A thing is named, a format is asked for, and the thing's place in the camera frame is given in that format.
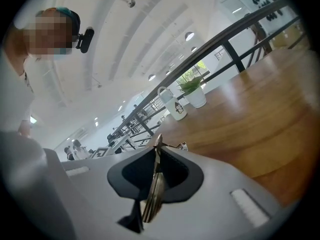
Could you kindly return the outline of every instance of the white pot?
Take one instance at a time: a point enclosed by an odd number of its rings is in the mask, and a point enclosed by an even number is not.
[[[194,90],[190,94],[185,95],[184,97],[196,109],[201,108],[202,106],[204,106],[207,103],[205,93],[202,90],[201,86],[199,86],[196,90]]]

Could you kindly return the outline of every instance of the green leaves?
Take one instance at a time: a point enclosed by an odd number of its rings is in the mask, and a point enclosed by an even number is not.
[[[200,87],[200,82],[203,79],[202,76],[197,76],[191,81],[188,81],[186,83],[179,84],[181,87],[180,91],[184,92],[184,95],[189,95],[192,92],[194,92],[197,88]]]

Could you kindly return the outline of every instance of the wooden table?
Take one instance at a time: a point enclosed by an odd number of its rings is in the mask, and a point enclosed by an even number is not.
[[[147,146],[163,134],[171,145],[227,162],[268,189],[283,205],[301,198],[320,151],[320,76],[315,53],[275,50],[206,94],[201,108],[168,115]]]

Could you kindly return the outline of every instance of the potted plant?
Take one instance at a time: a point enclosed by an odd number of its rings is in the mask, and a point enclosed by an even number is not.
[[[179,84],[179,86],[181,87],[180,91],[184,92],[184,97],[196,109],[201,108],[207,103],[204,91],[200,86],[200,82],[202,79],[202,76],[197,76],[191,81]]]

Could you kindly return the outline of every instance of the ceiling light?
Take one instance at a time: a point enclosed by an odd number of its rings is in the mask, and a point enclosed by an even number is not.
[[[154,74],[149,75],[148,79],[149,81],[153,80],[156,76]]]
[[[32,116],[30,116],[30,123],[31,124],[35,124],[37,122],[36,119],[34,119]]]
[[[193,32],[187,32],[186,34],[185,34],[185,40],[186,41],[189,41],[191,38],[193,38],[194,37],[194,35],[195,35],[195,33],[193,33]]]
[[[242,9],[242,7],[240,7],[239,9],[234,10],[232,13],[234,14],[234,13],[240,11],[241,9]]]

